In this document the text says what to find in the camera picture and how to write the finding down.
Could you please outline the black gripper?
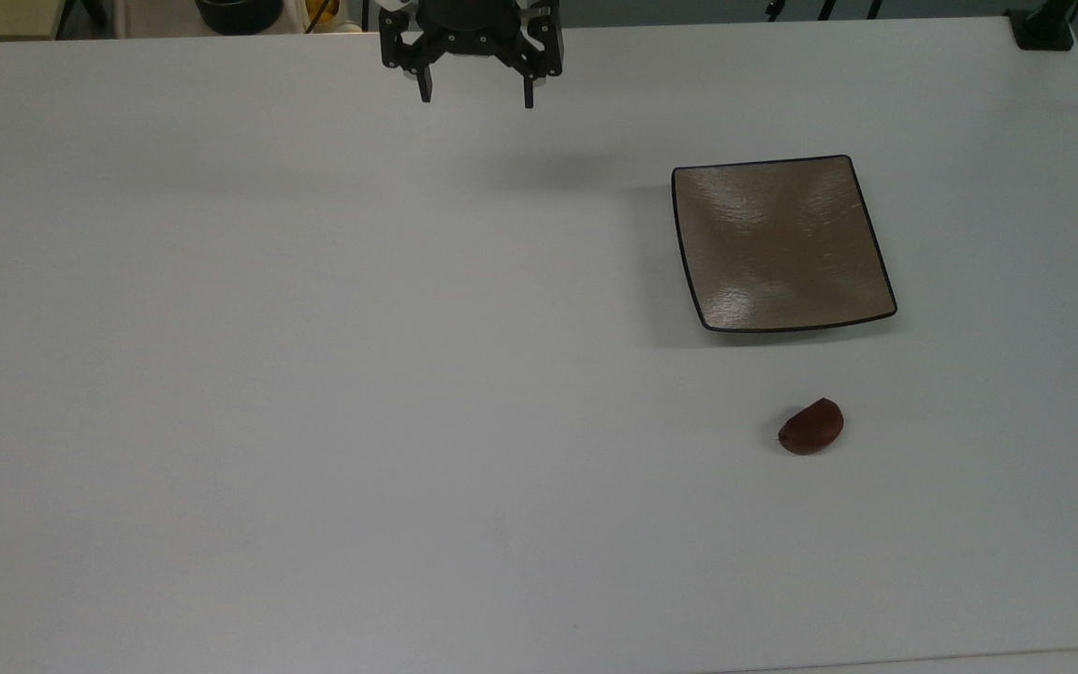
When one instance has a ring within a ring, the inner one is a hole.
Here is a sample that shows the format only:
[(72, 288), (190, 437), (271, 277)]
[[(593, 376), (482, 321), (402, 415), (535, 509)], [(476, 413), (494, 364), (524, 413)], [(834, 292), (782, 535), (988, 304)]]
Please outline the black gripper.
[(558, 1), (381, 1), (381, 59), (416, 77), (432, 99), (430, 66), (446, 55), (493, 57), (523, 77), (523, 107), (534, 110), (536, 80), (563, 73)]

